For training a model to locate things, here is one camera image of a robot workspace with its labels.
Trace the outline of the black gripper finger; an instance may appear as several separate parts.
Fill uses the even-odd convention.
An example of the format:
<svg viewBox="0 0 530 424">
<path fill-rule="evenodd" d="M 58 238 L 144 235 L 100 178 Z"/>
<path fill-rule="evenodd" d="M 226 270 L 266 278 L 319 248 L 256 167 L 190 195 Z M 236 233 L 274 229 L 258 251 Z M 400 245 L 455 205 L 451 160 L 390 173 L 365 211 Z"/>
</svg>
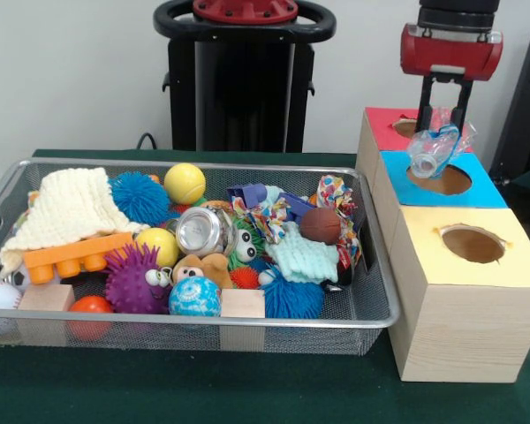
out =
<svg viewBox="0 0 530 424">
<path fill-rule="evenodd" d="M 432 88 L 433 88 L 434 83 L 435 83 L 434 74 L 430 74 L 423 78 L 421 93 L 420 93 L 420 105 L 419 105 L 417 122 L 415 126 L 415 132 L 417 133 L 426 131 L 430 127 L 431 118 L 433 114 L 433 108 L 431 106 L 430 100 L 431 100 Z"/>
<path fill-rule="evenodd" d="M 453 82 L 460 87 L 457 105 L 451 110 L 450 122 L 457 128 L 463 128 L 466 110 L 472 93 L 473 82 L 465 79 L 454 79 Z"/>
</svg>

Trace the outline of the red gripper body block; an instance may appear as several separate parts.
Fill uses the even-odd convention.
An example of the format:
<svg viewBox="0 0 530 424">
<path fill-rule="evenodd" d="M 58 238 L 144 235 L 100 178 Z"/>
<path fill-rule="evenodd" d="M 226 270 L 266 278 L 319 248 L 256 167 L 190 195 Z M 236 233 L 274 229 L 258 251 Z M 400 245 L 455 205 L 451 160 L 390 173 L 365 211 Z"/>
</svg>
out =
<svg viewBox="0 0 530 424">
<path fill-rule="evenodd" d="M 407 24 L 401 34 L 400 64 L 405 74 L 448 73 L 486 81 L 496 71 L 503 47 L 499 31 L 463 33 Z"/>
</svg>

